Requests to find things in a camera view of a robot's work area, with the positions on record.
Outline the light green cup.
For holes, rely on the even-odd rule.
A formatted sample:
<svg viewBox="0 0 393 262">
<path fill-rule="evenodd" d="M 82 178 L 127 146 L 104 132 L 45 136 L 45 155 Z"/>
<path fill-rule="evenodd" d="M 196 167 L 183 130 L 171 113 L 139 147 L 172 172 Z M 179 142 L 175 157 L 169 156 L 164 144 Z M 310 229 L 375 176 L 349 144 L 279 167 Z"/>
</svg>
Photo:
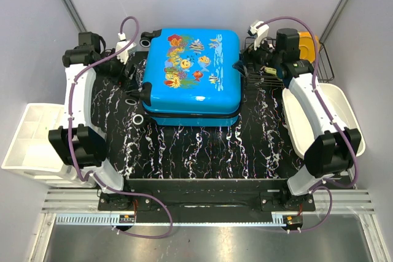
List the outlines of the light green cup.
<svg viewBox="0 0 393 262">
<path fill-rule="evenodd" d="M 265 73 L 271 74 L 273 76 L 277 76 L 277 70 L 273 67 L 265 67 L 264 68 Z"/>
</svg>

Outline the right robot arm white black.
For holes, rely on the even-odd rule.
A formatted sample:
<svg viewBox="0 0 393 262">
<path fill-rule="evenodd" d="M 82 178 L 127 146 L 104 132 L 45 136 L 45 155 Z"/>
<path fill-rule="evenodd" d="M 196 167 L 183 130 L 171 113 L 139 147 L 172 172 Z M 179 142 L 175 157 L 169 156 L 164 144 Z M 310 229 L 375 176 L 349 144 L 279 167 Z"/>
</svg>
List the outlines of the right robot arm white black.
<svg viewBox="0 0 393 262">
<path fill-rule="evenodd" d="M 349 128 L 326 100 L 317 78 L 317 37 L 311 32 L 283 28 L 277 30 L 270 44 L 268 31 L 268 25 L 262 22 L 249 27 L 254 42 L 240 52 L 234 67 L 245 77 L 251 74 L 248 66 L 255 71 L 274 69 L 311 126 L 314 141 L 304 154 L 304 165 L 287 179 L 278 197 L 280 206 L 290 211 L 323 182 L 342 186 L 333 177 L 355 166 L 362 135 L 357 128 Z"/>
</svg>

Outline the white rectangular plastic basin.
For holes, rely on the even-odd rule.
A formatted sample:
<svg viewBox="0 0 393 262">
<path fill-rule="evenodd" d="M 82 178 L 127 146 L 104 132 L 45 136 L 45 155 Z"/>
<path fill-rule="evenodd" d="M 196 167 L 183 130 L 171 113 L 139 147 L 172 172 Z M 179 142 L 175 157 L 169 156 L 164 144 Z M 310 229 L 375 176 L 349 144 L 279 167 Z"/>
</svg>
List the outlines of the white rectangular plastic basin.
<svg viewBox="0 0 393 262">
<path fill-rule="evenodd" d="M 329 83 L 322 83 L 321 88 L 326 96 L 325 102 L 330 103 L 347 127 L 360 129 L 356 116 L 343 91 Z M 305 152 L 314 142 L 313 130 L 300 103 L 286 88 L 282 91 L 282 104 L 292 146 L 296 155 L 303 159 Z"/>
</svg>

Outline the black marbled table mat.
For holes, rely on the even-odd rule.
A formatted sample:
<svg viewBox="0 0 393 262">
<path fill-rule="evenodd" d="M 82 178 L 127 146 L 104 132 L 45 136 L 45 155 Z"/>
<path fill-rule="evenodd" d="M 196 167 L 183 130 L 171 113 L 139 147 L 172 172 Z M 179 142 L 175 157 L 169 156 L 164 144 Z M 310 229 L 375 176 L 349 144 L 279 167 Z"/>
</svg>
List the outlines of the black marbled table mat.
<svg viewBox="0 0 393 262">
<path fill-rule="evenodd" d="M 293 176 L 303 160 L 284 120 L 282 86 L 248 83 L 238 121 L 230 127 L 137 128 L 140 104 L 112 80 L 97 76 L 91 119 L 106 134 L 107 155 L 128 179 L 275 179 Z"/>
</svg>

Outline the aluminium rail frame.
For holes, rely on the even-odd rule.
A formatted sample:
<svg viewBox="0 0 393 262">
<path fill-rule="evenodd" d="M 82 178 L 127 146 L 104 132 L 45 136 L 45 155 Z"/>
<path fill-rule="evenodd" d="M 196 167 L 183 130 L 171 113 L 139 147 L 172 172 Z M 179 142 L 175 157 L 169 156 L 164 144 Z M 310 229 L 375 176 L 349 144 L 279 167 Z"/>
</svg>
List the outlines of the aluminium rail frame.
<svg viewBox="0 0 393 262">
<path fill-rule="evenodd" d="M 313 212 L 272 211 L 224 207 L 167 207 L 158 198 L 138 193 L 136 210 L 101 210 L 100 190 L 55 188 L 47 192 L 43 213 L 53 214 L 60 225 L 109 226 L 286 226 L 296 215 L 371 215 L 374 213 L 370 196 L 365 190 L 334 187 L 308 194 L 316 206 Z"/>
</svg>

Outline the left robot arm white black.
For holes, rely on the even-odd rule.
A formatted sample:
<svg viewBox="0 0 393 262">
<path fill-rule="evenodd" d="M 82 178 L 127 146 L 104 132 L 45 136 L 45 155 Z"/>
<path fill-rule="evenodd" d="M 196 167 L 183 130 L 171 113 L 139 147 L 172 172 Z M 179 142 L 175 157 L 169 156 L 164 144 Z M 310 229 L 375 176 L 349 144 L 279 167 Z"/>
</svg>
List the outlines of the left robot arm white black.
<svg viewBox="0 0 393 262">
<path fill-rule="evenodd" d="M 80 33 L 78 45 L 65 51 L 62 62 L 66 74 L 64 115 L 61 125 L 49 131 L 49 142 L 62 160 L 83 183 L 101 189 L 101 210 L 136 210 L 138 201 L 125 191 L 124 178 L 109 161 L 106 133 L 91 121 L 91 99 L 98 74 L 121 83 L 136 44 L 119 32 L 115 48 L 106 49 L 104 39 L 92 32 Z"/>
</svg>

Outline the blue cartoon fish suitcase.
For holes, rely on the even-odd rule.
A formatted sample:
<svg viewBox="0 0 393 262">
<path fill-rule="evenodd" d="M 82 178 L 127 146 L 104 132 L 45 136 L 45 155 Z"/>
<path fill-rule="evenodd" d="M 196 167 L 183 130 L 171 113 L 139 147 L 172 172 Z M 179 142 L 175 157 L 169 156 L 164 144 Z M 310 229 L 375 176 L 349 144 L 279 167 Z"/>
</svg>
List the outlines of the blue cartoon fish suitcase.
<svg viewBox="0 0 393 262">
<path fill-rule="evenodd" d="M 237 33 L 227 29 L 163 28 L 143 32 L 148 48 L 141 89 L 132 91 L 143 112 L 160 126 L 223 127 L 236 123 L 243 100 Z"/>
</svg>

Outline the white drawer organizer box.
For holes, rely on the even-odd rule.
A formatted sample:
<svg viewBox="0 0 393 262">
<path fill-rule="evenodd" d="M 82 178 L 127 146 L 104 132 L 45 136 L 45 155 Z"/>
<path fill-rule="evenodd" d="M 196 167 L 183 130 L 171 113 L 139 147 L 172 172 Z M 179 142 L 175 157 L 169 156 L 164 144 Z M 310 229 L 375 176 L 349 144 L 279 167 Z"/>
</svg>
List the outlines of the white drawer organizer box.
<svg viewBox="0 0 393 262">
<path fill-rule="evenodd" d="M 63 115 L 62 104 L 27 104 L 1 168 L 49 187 L 95 187 L 93 179 L 81 182 L 74 167 L 61 161 L 48 140 L 49 131 L 61 125 Z"/>
</svg>

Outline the orange round plate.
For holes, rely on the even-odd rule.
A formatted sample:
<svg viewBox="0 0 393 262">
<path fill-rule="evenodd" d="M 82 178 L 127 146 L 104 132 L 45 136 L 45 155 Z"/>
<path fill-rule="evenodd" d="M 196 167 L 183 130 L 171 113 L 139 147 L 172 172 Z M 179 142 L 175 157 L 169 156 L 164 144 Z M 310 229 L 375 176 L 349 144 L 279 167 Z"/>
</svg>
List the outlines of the orange round plate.
<svg viewBox="0 0 393 262">
<path fill-rule="evenodd" d="M 314 64 L 316 59 L 313 38 L 307 31 L 299 31 L 300 59 Z"/>
</svg>

